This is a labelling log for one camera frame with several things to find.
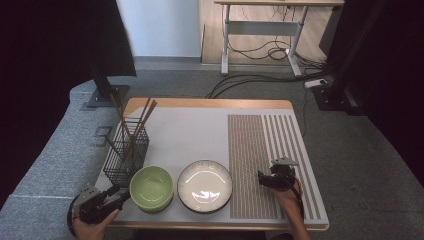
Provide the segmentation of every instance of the gray ribbed mat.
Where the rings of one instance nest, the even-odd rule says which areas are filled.
[[[231,218],[276,219],[279,207],[268,189],[260,186],[257,170],[269,174],[270,161],[287,156],[299,162],[296,175],[304,188],[306,219],[321,219],[312,193],[316,182],[291,115],[228,115],[230,172],[233,178]]]

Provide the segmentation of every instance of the table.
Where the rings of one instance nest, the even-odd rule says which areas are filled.
[[[343,0],[214,0],[214,3],[226,6],[224,49],[222,52],[221,74],[228,74],[228,35],[271,35],[294,36],[290,49],[286,50],[290,66],[295,76],[302,75],[294,55],[302,33],[306,14],[310,6],[333,7],[343,6]],[[299,22],[260,22],[260,21],[230,21],[231,5],[268,5],[268,6],[303,6]]]
[[[304,185],[303,201],[307,228],[326,230],[329,227],[322,198],[289,101],[181,98],[155,100],[158,105],[146,123],[150,145],[144,166],[161,166],[170,172],[174,179],[174,198],[165,210],[155,214],[142,212],[129,199],[112,226],[221,230],[288,229],[288,220],[275,198],[268,189],[259,186],[256,176],[257,170],[269,174],[270,160],[284,155],[299,162],[296,172]],[[130,99],[124,115],[140,116],[146,101],[145,98]],[[238,133],[245,134],[244,143],[241,145],[237,143],[240,139]],[[229,170],[233,179],[233,195],[229,203],[218,212],[197,214],[182,204],[176,182],[186,166],[205,159],[216,161]],[[100,172],[95,186],[101,190],[111,186],[104,172]]]

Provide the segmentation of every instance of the wooden table edge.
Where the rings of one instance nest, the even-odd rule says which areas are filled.
[[[176,229],[176,230],[240,230],[240,231],[287,231],[290,230],[290,225],[265,225],[256,223],[231,223],[231,224],[216,224],[216,223],[128,223],[128,222],[112,222],[111,227],[125,227],[137,229]],[[329,224],[306,225],[308,231],[327,231]]]
[[[344,0],[214,0],[214,3],[220,5],[336,7],[343,6]]]
[[[144,107],[147,99],[131,98],[125,107],[124,116]],[[152,100],[157,102],[157,107],[293,109],[292,103],[287,100],[151,98],[150,102]]]

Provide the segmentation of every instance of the bowl rim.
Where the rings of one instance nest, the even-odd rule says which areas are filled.
[[[197,210],[195,210],[195,209],[193,209],[193,208],[191,208],[190,206],[188,206],[182,199],[181,199],[181,196],[180,196],[180,188],[179,188],[179,183],[180,183],[180,178],[181,178],[181,176],[182,176],[182,174],[184,173],[184,171],[186,171],[186,169],[188,169],[191,165],[194,165],[194,164],[200,164],[201,162],[212,162],[212,163],[214,163],[214,164],[217,164],[217,165],[220,165],[223,169],[225,169],[226,170],[226,172],[228,173],[228,176],[230,177],[230,181],[231,181],[231,191],[230,191],[230,194],[229,194],[229,197],[228,197],[228,199],[220,206],[220,207],[218,207],[218,208],[216,208],[216,209],[213,209],[213,210],[210,210],[210,211],[197,211]],[[223,209],[227,204],[228,204],[228,202],[230,202],[230,199],[231,199],[231,197],[232,197],[232,195],[233,195],[233,190],[234,190],[234,186],[233,186],[233,177],[231,176],[231,173],[230,173],[230,171],[228,171],[228,169],[226,168],[226,167],[224,167],[224,165],[222,165],[221,163],[219,163],[219,162],[217,162],[217,161],[214,161],[214,160],[209,160],[209,159],[201,159],[201,160],[197,160],[197,161],[194,161],[194,162],[192,162],[192,163],[190,163],[190,164],[188,164],[185,168],[184,168],[184,170],[183,171],[181,171],[181,173],[180,173],[180,175],[178,176],[178,180],[177,180],[177,193],[178,193],[178,197],[180,198],[180,200],[181,200],[181,202],[183,203],[183,205],[188,209],[188,210],[190,210],[190,211],[192,211],[192,212],[195,212],[195,213],[198,213],[198,214],[211,214],[211,213],[215,213],[215,212],[218,212],[218,211],[220,211],[221,209]]]
[[[140,203],[138,203],[136,200],[134,200],[134,198],[133,198],[133,193],[132,193],[132,183],[133,183],[133,179],[134,179],[134,177],[139,173],[139,172],[142,172],[143,170],[144,171],[146,171],[146,169],[149,169],[149,168],[156,168],[156,169],[159,169],[159,170],[163,170],[168,176],[169,176],[169,178],[171,179],[171,188],[172,188],[172,191],[170,192],[170,194],[167,196],[167,198],[166,198],[166,200],[162,203],[162,204],[160,204],[160,205],[158,205],[158,206],[154,206],[154,207],[147,207],[147,206],[143,206],[142,204],[140,204]],[[174,180],[173,180],[173,178],[172,178],[172,176],[171,176],[171,174],[165,169],[165,168],[163,168],[163,167],[160,167],[160,166],[156,166],[156,165],[151,165],[151,166],[146,166],[146,167],[143,167],[143,168],[141,168],[140,170],[138,170],[134,175],[133,175],[133,177],[131,178],[131,182],[130,182],[130,187],[129,187],[129,190],[130,190],[130,196],[131,196],[131,199],[132,199],[132,201],[138,206],[138,207],[140,207],[141,209],[145,209],[145,210],[148,210],[148,211],[154,211],[154,210],[156,210],[156,209],[161,209],[161,208],[164,208],[164,207],[166,207],[169,203],[170,203],[170,199],[172,199],[173,198],[173,196],[174,196]]]

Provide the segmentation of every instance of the black stand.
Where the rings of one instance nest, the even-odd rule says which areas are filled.
[[[115,107],[111,94],[114,96],[117,107],[121,106],[121,99],[128,91],[128,85],[111,85],[105,75],[97,68],[97,64],[90,54],[87,54],[87,65],[90,75],[96,83],[97,89],[94,91],[87,103],[89,108]]]
[[[349,89],[349,78],[352,73],[351,68],[353,62],[356,60],[357,54],[361,47],[363,47],[364,40],[369,34],[371,28],[378,16],[380,15],[386,0],[380,0],[374,3],[374,11],[365,22],[364,26],[359,30],[355,36],[352,48],[346,56],[338,75],[335,77],[334,84],[331,87],[315,87],[313,93],[315,100],[320,110],[328,111],[346,111],[349,115],[364,115],[361,107],[356,103],[352,92]]]

